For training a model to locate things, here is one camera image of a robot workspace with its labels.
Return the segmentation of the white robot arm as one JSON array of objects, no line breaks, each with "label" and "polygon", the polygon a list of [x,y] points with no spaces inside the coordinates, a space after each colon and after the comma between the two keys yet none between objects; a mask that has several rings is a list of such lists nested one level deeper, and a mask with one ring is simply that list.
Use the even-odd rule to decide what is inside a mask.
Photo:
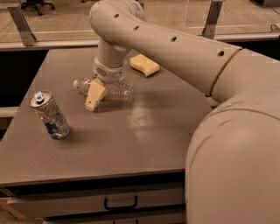
[{"label": "white robot arm", "polygon": [[217,103],[186,153],[187,224],[280,224],[280,61],[150,24],[136,0],[100,0],[89,20],[100,80],[135,50]]}]

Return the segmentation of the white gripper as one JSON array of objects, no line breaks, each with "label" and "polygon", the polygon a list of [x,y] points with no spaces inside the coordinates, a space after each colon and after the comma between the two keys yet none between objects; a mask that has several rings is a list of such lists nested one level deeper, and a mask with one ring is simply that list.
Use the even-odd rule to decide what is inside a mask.
[{"label": "white gripper", "polygon": [[115,83],[123,76],[124,66],[111,67],[103,65],[97,57],[94,58],[94,75],[99,80],[93,80],[87,91],[85,108],[93,112],[106,94],[106,86],[102,83]]}]

